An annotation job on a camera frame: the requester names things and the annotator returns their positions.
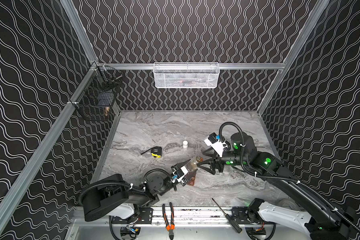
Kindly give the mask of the white pill bottle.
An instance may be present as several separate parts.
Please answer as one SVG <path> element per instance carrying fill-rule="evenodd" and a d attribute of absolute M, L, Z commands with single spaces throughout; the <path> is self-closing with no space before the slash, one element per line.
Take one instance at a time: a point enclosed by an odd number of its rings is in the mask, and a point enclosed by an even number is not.
<path fill-rule="evenodd" d="M 183 141 L 183 148 L 184 149 L 188 148 L 188 141 L 186 140 Z"/>

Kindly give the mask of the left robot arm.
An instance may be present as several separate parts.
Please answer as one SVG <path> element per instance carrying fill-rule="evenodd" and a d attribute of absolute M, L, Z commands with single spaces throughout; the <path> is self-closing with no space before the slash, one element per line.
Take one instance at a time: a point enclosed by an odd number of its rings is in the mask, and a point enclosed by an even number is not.
<path fill-rule="evenodd" d="M 142 184 L 135 186 L 124 181 L 121 174 L 97 181 L 85 187 L 79 195 L 86 222 L 104 216 L 128 220 L 139 214 L 140 208 L 151 207 L 167 192 L 185 186 L 198 171 L 197 164 L 185 161 L 171 167 L 172 173 L 164 169 L 152 169 L 145 173 Z"/>

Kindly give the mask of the small amber glass vial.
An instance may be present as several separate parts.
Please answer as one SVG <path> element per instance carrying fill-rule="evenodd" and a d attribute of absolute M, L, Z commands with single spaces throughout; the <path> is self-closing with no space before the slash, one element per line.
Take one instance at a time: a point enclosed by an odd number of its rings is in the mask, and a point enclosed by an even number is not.
<path fill-rule="evenodd" d="M 189 172 L 194 172 L 198 169 L 198 163 L 202 162 L 203 158 L 201 156 L 196 156 L 193 157 L 192 159 L 189 160 L 189 162 L 187 163 L 187 170 Z"/>

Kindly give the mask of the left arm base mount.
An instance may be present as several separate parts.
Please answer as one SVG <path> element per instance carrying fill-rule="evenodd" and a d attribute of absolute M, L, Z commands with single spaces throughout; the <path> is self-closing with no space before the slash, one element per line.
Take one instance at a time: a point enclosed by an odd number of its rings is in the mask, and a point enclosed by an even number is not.
<path fill-rule="evenodd" d="M 120 217 L 112 216 L 112 224 L 132 225 L 132 224 L 143 224 L 149 225 L 152 223 L 153 208 L 139 208 L 135 210 L 127 219 L 123 220 Z"/>

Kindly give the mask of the brown pill organizer box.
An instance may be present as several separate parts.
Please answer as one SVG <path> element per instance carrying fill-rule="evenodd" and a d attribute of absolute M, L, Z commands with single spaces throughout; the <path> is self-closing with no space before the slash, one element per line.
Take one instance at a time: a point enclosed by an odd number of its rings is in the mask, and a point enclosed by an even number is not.
<path fill-rule="evenodd" d="M 191 175 L 191 178 L 189 179 L 187 185 L 189 185 L 189 186 L 194 186 L 194 185 L 195 185 L 195 180 L 196 180 L 196 173 L 194 173 L 193 175 Z"/>

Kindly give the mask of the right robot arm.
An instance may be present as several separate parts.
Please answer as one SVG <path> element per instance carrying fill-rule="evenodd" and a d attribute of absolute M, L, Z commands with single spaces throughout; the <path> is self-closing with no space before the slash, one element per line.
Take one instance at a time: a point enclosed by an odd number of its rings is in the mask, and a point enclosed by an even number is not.
<path fill-rule="evenodd" d="M 360 235 L 355 222 L 355 211 L 343 209 L 317 191 L 297 179 L 274 155 L 259 152 L 251 136 L 245 134 L 238 124 L 225 122 L 219 132 L 211 133 L 205 144 L 210 157 L 200 163 L 210 167 L 207 172 L 222 172 L 225 166 L 266 181 L 287 194 L 301 211 L 275 206 L 262 199 L 254 199 L 246 208 L 248 222 L 252 224 L 273 223 L 306 234 L 312 240 L 347 240 L 353 234 Z"/>

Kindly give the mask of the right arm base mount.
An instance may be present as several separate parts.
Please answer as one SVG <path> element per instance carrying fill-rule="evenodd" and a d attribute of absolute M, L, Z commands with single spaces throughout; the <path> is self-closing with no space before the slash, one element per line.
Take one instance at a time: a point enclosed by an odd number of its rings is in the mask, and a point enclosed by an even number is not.
<path fill-rule="evenodd" d="M 248 207 L 232 207 L 232 218 L 239 225 L 272 225 L 273 222 L 264 221 L 260 215 Z"/>

